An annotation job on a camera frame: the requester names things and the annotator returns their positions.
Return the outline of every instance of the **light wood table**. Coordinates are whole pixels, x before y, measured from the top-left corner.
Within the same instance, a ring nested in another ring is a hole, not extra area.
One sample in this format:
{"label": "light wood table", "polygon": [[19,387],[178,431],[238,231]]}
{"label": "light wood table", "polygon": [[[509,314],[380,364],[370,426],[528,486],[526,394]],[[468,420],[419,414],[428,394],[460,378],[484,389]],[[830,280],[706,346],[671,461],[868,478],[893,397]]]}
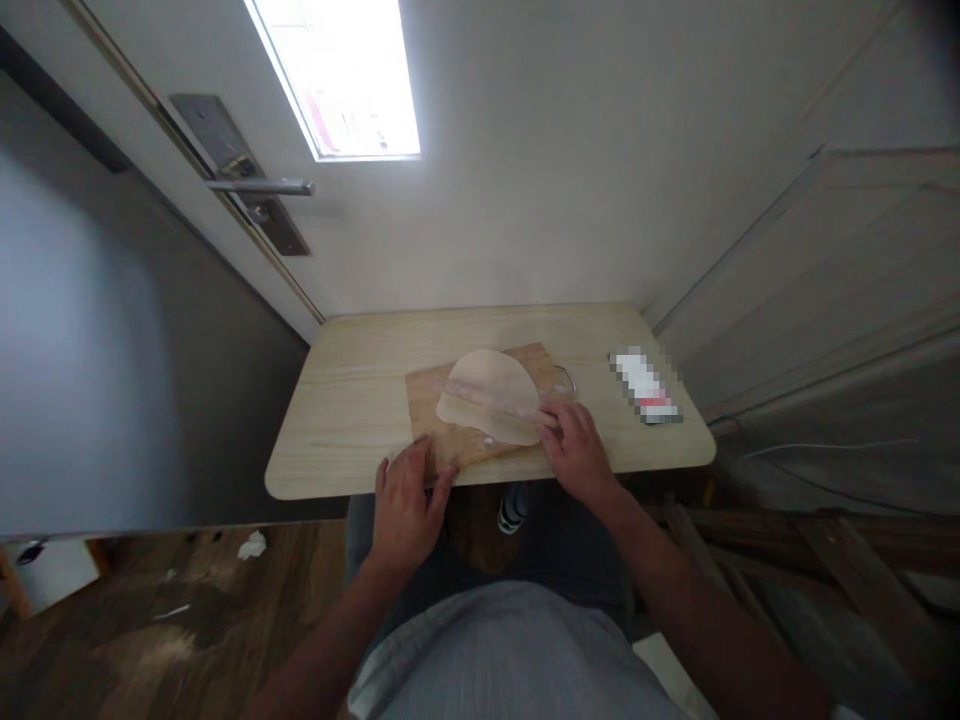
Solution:
{"label": "light wood table", "polygon": [[[577,383],[614,472],[705,465],[716,444],[640,313],[622,303],[480,308],[334,318],[317,333],[267,467],[282,500],[373,492],[377,464],[413,440],[404,375],[471,350],[542,342]],[[607,354],[638,345],[680,406],[682,423],[645,425]],[[458,485],[551,477],[540,446],[464,468]]]}

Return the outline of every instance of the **rolled dough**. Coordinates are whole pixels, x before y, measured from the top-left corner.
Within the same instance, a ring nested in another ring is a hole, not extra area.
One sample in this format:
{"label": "rolled dough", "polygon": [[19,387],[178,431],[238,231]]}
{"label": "rolled dough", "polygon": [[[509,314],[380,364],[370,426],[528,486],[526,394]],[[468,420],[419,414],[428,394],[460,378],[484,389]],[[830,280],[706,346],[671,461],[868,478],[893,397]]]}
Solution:
{"label": "rolled dough", "polygon": [[[518,360],[495,350],[474,350],[457,360],[450,380],[473,385],[511,402],[535,408],[540,394],[533,378]],[[536,445],[536,425],[519,418],[475,405],[447,393],[440,394],[437,417],[454,425],[474,427],[510,445]]]}

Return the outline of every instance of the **white cable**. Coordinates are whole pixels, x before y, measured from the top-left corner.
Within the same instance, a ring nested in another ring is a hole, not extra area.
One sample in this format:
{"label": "white cable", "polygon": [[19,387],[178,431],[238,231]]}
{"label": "white cable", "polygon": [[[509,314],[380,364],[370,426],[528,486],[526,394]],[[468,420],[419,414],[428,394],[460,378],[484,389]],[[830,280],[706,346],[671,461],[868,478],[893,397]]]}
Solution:
{"label": "white cable", "polygon": [[741,455],[737,458],[737,462],[746,460],[747,458],[756,457],[757,455],[765,455],[768,452],[773,452],[774,450],[786,450],[787,448],[818,448],[822,450],[866,450],[867,448],[872,447],[887,447],[888,445],[910,445],[913,443],[920,442],[917,438],[904,438],[902,440],[881,440],[880,442],[874,443],[865,443],[863,445],[821,445],[820,443],[787,443],[786,445],[773,445],[772,447],[763,448],[763,450],[757,450],[756,452],[747,453],[746,455]]}

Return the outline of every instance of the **sneaker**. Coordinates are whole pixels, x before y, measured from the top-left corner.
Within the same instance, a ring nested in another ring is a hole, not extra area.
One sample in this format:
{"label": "sneaker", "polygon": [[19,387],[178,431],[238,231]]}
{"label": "sneaker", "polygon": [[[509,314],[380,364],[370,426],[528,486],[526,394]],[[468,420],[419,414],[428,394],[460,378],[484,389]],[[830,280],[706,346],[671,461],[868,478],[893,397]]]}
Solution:
{"label": "sneaker", "polygon": [[513,535],[527,519],[527,497],[524,485],[525,483],[511,483],[500,498],[497,529],[504,535]]}

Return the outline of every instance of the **hand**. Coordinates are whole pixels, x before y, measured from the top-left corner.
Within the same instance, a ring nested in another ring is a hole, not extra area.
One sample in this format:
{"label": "hand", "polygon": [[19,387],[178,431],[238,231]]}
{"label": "hand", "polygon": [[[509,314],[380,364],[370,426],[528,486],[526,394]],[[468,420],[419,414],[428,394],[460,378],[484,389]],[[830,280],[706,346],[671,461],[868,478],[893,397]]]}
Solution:
{"label": "hand", "polygon": [[413,574],[437,544],[450,486],[459,468],[440,472],[433,496],[424,493],[424,469],[433,438],[421,437],[396,457],[389,469],[377,468],[377,505],[370,558],[390,571]]}
{"label": "hand", "polygon": [[590,411],[580,403],[547,404],[540,409],[560,423],[562,436],[546,425],[537,425],[537,434],[557,480],[568,493],[596,512],[597,504],[611,490],[618,490],[620,484],[610,469]]}

